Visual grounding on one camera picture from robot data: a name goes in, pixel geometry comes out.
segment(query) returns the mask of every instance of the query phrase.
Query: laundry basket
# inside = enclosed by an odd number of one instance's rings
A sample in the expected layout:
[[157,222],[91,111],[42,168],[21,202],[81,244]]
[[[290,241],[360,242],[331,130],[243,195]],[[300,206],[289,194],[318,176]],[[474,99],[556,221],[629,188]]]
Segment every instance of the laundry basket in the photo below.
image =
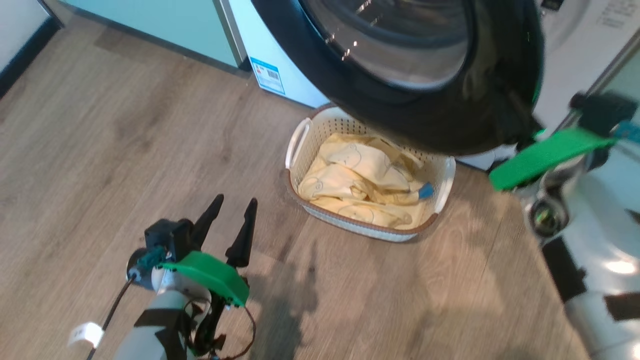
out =
[[317,109],[311,118],[306,118],[300,122],[291,136],[291,141],[287,148],[285,168],[289,171],[287,189],[307,212],[320,220],[345,230],[394,242],[407,241],[413,238],[435,221],[449,197],[456,171],[456,162],[450,156],[428,154],[411,147],[404,147],[404,149],[422,161],[423,169],[427,172],[425,175],[428,176],[429,182],[434,189],[433,196],[420,202],[421,206],[424,206],[424,210],[417,227],[391,229],[372,225],[338,215],[302,199],[297,192],[298,185],[307,174],[311,163],[315,160],[320,145],[334,133],[380,136],[334,105],[323,106]]

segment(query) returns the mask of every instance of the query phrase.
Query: light blue cabinet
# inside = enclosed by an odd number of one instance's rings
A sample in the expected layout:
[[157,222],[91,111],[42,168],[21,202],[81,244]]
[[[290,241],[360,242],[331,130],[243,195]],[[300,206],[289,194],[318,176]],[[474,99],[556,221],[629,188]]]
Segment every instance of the light blue cabinet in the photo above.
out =
[[228,0],[62,1],[233,67],[246,58]]

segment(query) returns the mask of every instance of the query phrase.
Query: washing machine door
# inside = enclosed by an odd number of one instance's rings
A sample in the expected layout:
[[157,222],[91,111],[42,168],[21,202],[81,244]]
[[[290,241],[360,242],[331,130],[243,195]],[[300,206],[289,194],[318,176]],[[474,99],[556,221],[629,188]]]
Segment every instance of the washing machine door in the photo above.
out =
[[529,137],[542,35],[533,0],[253,0],[282,49],[343,110],[452,155]]

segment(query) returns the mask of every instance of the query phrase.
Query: white basket handle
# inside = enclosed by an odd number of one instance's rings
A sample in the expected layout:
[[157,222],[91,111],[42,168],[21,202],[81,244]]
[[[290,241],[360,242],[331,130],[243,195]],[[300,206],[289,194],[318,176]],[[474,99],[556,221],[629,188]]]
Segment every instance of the white basket handle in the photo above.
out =
[[284,167],[287,170],[289,170],[296,162],[298,153],[300,152],[300,147],[302,143],[305,142],[305,138],[307,137],[310,128],[311,119],[306,118],[305,120],[302,120],[293,131],[291,140],[289,140],[289,146],[287,147],[287,155],[284,158]]

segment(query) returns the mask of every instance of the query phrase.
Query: green plastic part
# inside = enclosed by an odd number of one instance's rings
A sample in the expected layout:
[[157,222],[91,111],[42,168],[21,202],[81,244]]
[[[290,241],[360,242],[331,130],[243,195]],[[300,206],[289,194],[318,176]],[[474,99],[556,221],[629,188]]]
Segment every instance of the green plastic part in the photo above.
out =
[[189,277],[232,305],[244,307],[249,298],[249,286],[235,268],[205,252],[192,251],[181,261],[162,266]]
[[501,164],[489,174],[493,188],[511,190],[576,156],[615,145],[617,139],[602,138],[580,127],[560,130]]

